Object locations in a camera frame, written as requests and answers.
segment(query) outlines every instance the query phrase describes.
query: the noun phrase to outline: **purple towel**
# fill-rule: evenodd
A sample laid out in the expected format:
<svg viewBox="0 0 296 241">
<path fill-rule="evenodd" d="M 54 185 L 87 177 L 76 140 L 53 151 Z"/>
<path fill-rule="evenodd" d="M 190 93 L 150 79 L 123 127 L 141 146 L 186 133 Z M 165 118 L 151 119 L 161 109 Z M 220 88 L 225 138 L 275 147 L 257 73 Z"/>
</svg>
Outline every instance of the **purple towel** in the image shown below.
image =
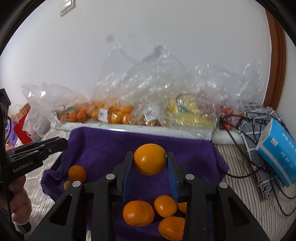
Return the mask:
<svg viewBox="0 0 296 241">
<path fill-rule="evenodd" d="M 188 173 L 205 183 L 216 185 L 224 177 L 217 166 L 228 171 L 227 164 L 210 141 L 82 127 L 72 131 L 58 170 L 44 171 L 41 180 L 43 192 L 57 201 L 64 192 L 63 183 L 67 180 L 67 172 L 72 165 L 83 166 L 87 172 L 86 182 L 94 182 L 111 173 L 115 165 L 122 163 L 128 151 L 135 152 L 139 146 L 147 143 L 158 144 L 166 152 L 173 152 L 177 162 L 183 164 Z M 154 176 L 143 176 L 134 169 L 126 202 L 117 202 L 114 206 L 117 240 L 165 240 L 158 232 L 158 224 L 162 218 L 157 214 L 153 223 L 144 227 L 129 226 L 122 218 L 122 209 L 127 202 L 143 200 L 153 206 L 155 198 L 164 194 L 171 195 L 166 169 Z M 210 216 L 208 224 L 209 240 L 212 240 Z"/>
</svg>

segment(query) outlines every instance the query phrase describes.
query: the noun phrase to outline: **black cable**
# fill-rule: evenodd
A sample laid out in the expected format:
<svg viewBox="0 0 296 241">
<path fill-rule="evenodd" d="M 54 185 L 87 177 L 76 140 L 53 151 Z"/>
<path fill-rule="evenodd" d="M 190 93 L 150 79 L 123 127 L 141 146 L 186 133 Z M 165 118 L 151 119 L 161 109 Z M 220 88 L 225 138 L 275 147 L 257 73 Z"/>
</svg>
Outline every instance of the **black cable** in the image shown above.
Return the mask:
<svg viewBox="0 0 296 241">
<path fill-rule="evenodd" d="M 235 141 L 235 139 L 233 138 L 233 136 L 230 134 L 229 130 L 226 129 L 226 131 L 228 132 L 228 134 L 230 135 L 231 139 L 234 141 L 234 143 L 237 145 L 238 149 L 239 149 L 240 152 L 241 152 L 241 149 L 239 148 L 239 146 L 238 146 L 237 142 Z M 243 156 L 244 156 L 245 158 L 248 159 L 248 157 L 245 155 L 245 153 L 241 152 L 241 154 L 243 154 Z M 225 174 L 225 175 L 227 175 L 227 176 L 230 176 L 230 177 L 233 177 L 233 178 L 238 178 L 238 179 L 242 179 L 242 178 L 250 177 L 250 176 L 254 175 L 254 174 L 257 172 L 257 170 L 256 170 L 256 171 L 251 172 L 251 173 L 249 173 L 249 174 L 247 174 L 247 175 L 244 175 L 244 176 L 234 176 L 234 175 L 229 174 L 228 172 L 223 171 L 222 168 L 220 168 L 219 166 L 218 166 L 218 168 L 219 168 L 219 170 L 220 170 L 223 174 Z"/>
<path fill-rule="evenodd" d="M 281 210 L 282 214 L 285 215 L 286 217 L 291 216 L 291 215 L 295 212 L 295 210 L 296 210 L 296 206 L 295 206 L 295 208 L 292 210 L 292 212 L 291 212 L 290 214 L 286 214 L 286 213 L 284 212 L 282 206 L 281 206 L 280 203 L 279 203 L 279 200 L 278 200 L 277 194 L 276 194 L 276 192 L 275 192 L 274 185 L 273 185 L 273 183 L 272 183 L 271 176 L 270 176 L 269 173 L 268 173 L 268 176 L 269 176 L 270 184 L 271 184 L 271 188 L 272 188 L 272 191 L 273 191 L 274 196 L 275 196 L 275 198 L 276 198 L 276 202 L 277 202 L 277 204 L 278 204 L 278 206 L 279 206 L 279 209 Z"/>
<path fill-rule="evenodd" d="M 8 135 L 7 135 L 7 137 L 6 137 L 6 140 L 5 140 L 5 143 L 7 142 L 7 140 L 8 140 L 8 137 L 9 137 L 9 135 L 10 135 L 10 132 L 11 132 L 11 119 L 10 119 L 10 117 L 8 116 L 7 117 L 8 119 L 9 119 L 9 125 L 10 125 L 10 128 L 9 128 L 9 132 L 8 132 Z"/>
<path fill-rule="evenodd" d="M 282 120 L 278 120 L 276 117 L 272 116 L 271 114 L 266 114 L 266 113 L 260 113 L 260 112 L 246 112 L 246 114 L 258 114 L 258 115 L 265 115 L 265 116 L 269 116 L 272 119 L 275 119 L 277 122 L 279 122 L 281 124 L 281 126 L 286 130 L 286 132 L 288 132 L 288 134 L 290 135 L 290 137 L 294 140 L 293 136 L 291 135 L 291 133 L 289 132 L 287 126 L 285 125 L 285 123 Z"/>
<path fill-rule="evenodd" d="M 232 125 L 232 124 L 229 124 L 229 123 L 225 122 L 225 121 L 224 121 L 225 117 L 222 118 L 222 124 L 223 124 L 223 123 L 228 124 L 228 125 L 234 127 L 236 130 L 239 130 L 236 126 L 234 126 L 234 125 Z M 261 120 L 261 122 L 260 122 L 260 130 L 259 130 L 259 134 L 260 134 L 260 135 L 261 135 L 261 129 L 262 129 L 263 121 L 264 121 L 265 124 L 266 124 L 266 120 Z M 253 121 L 252 121 L 252 130 L 253 130 L 253 135 L 254 135 L 254 137 L 255 137 L 255 128 L 254 128 L 254 125 L 255 125 L 255 121 L 254 121 L 254 119 L 253 119 Z M 272 171 L 270 171 L 269 166 L 266 165 L 267 163 L 266 163 L 265 161 L 264 161 L 263 164 L 265 164 L 266 169 L 268 169 L 268 171 L 267 171 L 266 169 L 263 169 L 262 167 L 256 165 L 255 163 L 253 163 L 253 162 L 250 160 L 250 158 L 249 158 L 248 156 L 246 156 L 245 153 L 241 150 L 241 148 L 239 147 L 239 145 L 237 144 L 237 142 L 235 141 L 235 139 L 234 139 L 233 136 L 231 135 L 230 131 L 229 131 L 228 129 L 226 129 L 226 131 L 227 131 L 227 133 L 230 135 L 231 139 L 234 141 L 235 145 L 238 147 L 240 153 L 241 153 L 244 157 L 246 157 L 246 159 L 247 159 L 251 164 L 253 164 L 254 166 L 256 166 L 257 169 L 255 170 L 255 172 L 252 172 L 252 173 L 250 173 L 250 174 L 248 174 L 248 175 L 246 175 L 246 176 L 241 176 L 241 177 L 240 177 L 240 176 L 233 176 L 233 175 L 231 175 L 231 174 L 225 173 L 223 170 L 221 170 L 221 169 L 218 167 L 218 168 L 220 169 L 220 171 L 222 171 L 222 172 L 225 173 L 226 175 L 228 175 L 228 176 L 230 176 L 230 177 L 233 177 L 233 178 L 246 178 L 246 177 L 249 177 L 249 176 L 254 175 L 254 174 L 258 171 L 258 169 L 263 170 L 263 171 L 266 172 L 266 173 L 268 174 L 268 176 L 269 176 L 269 180 L 270 180 L 270 183 L 271 183 L 271 188 L 272 188 L 273 193 L 274 193 L 274 195 L 275 195 L 276 202 L 277 202 L 277 204 L 278 204 L 278 206 L 279 206 L 279 208 L 280 208 L 280 211 L 281 211 L 282 214 L 285 215 L 286 217 L 291 216 L 291 215 L 295 212 L 296 207 L 293 209 L 293 211 L 292 211 L 290 214 L 286 214 L 286 213 L 283 211 L 282 206 L 281 206 L 280 203 L 279 203 L 278 196 L 277 196 L 277 194 L 276 194 L 276 192 L 275 192 L 274 185 L 273 185 L 273 183 L 272 183 L 272 177 L 271 177 L 271 175 L 274 176 L 275 173 L 274 173 L 274 172 L 273 172 L 272 174 L 270 173 L 270 172 L 272 172 Z M 287 195 L 283 192 L 282 188 L 280 187 L 280 185 L 278 184 L 278 182 L 276 181 L 276 179 L 273 178 L 273 180 L 275 181 L 276 185 L 278 186 L 278 189 L 282 192 L 282 194 L 283 194 L 286 198 L 288 198 L 288 199 L 294 199 L 294 198 L 296 198 L 296 196 L 295 196 L 295 197 L 289 197 L 289 196 L 287 196 Z"/>
</svg>

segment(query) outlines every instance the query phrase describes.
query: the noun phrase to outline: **wooden door frame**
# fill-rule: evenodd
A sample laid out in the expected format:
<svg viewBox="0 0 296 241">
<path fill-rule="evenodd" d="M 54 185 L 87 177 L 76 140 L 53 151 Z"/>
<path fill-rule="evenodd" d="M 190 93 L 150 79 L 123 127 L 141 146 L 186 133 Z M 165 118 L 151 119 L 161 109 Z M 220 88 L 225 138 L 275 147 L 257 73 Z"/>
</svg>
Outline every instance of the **wooden door frame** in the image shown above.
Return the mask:
<svg viewBox="0 0 296 241">
<path fill-rule="evenodd" d="M 279 22 L 266 10 L 271 38 L 271 63 L 268 86 L 264 106 L 277 109 L 284 85 L 287 63 L 287 49 L 284 29 Z"/>
</svg>

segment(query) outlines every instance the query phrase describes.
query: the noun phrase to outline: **purple bag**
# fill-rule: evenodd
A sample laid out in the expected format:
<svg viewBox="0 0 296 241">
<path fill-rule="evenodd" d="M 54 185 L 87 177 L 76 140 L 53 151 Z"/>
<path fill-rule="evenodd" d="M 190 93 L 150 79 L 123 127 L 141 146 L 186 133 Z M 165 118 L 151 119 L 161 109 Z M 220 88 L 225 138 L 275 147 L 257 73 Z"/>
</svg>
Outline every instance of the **purple bag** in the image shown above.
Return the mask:
<svg viewBox="0 0 296 241">
<path fill-rule="evenodd" d="M 15 123 L 12 121 L 11 122 L 11 131 L 8 136 L 8 139 L 9 139 L 12 146 L 15 146 L 15 144 L 17 143 L 17 134 L 15 133 L 15 131 L 13 129 L 14 126 L 15 126 Z M 10 130 L 10 124 L 7 125 L 7 131 L 9 132 L 9 130 Z"/>
</svg>

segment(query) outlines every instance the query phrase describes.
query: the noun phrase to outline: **light switch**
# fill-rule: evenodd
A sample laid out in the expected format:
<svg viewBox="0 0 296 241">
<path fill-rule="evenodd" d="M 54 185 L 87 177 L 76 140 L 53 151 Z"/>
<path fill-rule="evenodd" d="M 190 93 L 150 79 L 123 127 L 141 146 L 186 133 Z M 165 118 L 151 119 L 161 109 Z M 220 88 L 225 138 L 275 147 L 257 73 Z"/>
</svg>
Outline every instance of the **light switch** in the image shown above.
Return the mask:
<svg viewBox="0 0 296 241">
<path fill-rule="evenodd" d="M 63 16 L 75 7 L 75 0 L 65 0 L 59 8 L 59 15 Z"/>
</svg>

